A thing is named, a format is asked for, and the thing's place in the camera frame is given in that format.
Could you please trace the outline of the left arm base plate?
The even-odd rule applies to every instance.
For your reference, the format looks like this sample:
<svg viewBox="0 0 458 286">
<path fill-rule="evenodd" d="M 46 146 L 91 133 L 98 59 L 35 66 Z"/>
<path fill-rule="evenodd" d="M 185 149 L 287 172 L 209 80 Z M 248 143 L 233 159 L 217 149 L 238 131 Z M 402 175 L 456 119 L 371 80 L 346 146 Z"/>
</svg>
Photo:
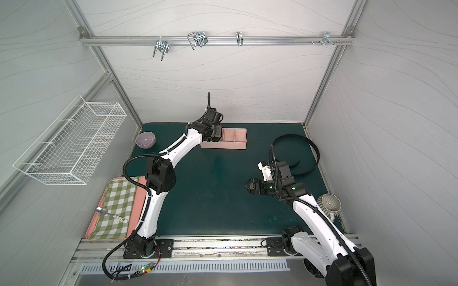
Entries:
<svg viewBox="0 0 458 286">
<path fill-rule="evenodd" d="M 161 258 L 171 258 L 172 250 L 174 246 L 173 239 L 155 239 L 154 240 L 154 249 L 151 251 L 149 256 L 142 254 L 132 242 L 127 242 L 125 245 L 125 250 L 123 253 L 123 259 L 157 259 Z"/>
</svg>

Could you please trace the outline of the pink divided storage box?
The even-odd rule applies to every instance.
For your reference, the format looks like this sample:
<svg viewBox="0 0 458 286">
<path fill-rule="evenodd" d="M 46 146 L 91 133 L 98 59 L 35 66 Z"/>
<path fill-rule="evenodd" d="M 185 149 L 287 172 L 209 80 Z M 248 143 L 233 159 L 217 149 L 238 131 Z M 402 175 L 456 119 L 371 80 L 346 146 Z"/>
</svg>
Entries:
<svg viewBox="0 0 458 286">
<path fill-rule="evenodd" d="M 247 147 L 247 129 L 245 128 L 223 128 L 222 138 L 218 142 L 202 142 L 202 148 L 245 150 Z"/>
</svg>

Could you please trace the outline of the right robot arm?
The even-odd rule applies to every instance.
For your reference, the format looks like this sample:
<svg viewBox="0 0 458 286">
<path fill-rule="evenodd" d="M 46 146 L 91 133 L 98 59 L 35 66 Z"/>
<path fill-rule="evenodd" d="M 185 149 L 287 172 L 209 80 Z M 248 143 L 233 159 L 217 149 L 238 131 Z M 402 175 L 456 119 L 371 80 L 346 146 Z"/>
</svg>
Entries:
<svg viewBox="0 0 458 286">
<path fill-rule="evenodd" d="M 282 235 L 283 251 L 301 255 L 314 276 L 324 278 L 328 286 L 375 286 L 375 259 L 366 248 L 357 247 L 334 225 L 302 182 L 296 182 L 289 165 L 276 159 L 271 145 L 268 160 L 258 165 L 263 177 L 249 180 L 245 188 L 251 194 L 274 196 L 289 205 L 315 236 L 299 226 Z"/>
</svg>

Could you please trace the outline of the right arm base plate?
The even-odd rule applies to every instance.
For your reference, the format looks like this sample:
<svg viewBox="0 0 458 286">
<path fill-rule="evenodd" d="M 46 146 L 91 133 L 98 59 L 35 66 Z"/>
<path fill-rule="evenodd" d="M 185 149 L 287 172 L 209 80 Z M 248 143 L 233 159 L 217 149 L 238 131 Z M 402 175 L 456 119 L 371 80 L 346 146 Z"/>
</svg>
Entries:
<svg viewBox="0 0 458 286">
<path fill-rule="evenodd" d="M 283 237 L 268 237 L 265 240 L 267 255 L 270 257 L 297 256 L 291 242 Z"/>
</svg>

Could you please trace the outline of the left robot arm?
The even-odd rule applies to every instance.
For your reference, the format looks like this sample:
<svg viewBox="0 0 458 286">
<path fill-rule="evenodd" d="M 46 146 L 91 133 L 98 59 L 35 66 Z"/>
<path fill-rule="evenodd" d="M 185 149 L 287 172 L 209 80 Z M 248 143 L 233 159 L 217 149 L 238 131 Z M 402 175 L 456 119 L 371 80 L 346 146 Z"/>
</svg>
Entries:
<svg viewBox="0 0 458 286">
<path fill-rule="evenodd" d="M 223 119 L 224 116 L 215 108 L 208 107 L 201 118 L 186 125 L 182 136 L 168 148 L 157 154 L 135 156 L 124 163 L 122 169 L 124 178 L 146 191 L 146 199 L 138 225 L 127 239 L 128 246 L 136 249 L 141 257 L 148 258 L 156 251 L 157 221 L 168 192 L 176 184 L 175 167 L 189 151 L 200 143 L 220 141 L 223 135 L 221 127 Z M 140 158 L 147 159 L 144 184 L 133 180 L 127 174 L 128 165 Z"/>
</svg>

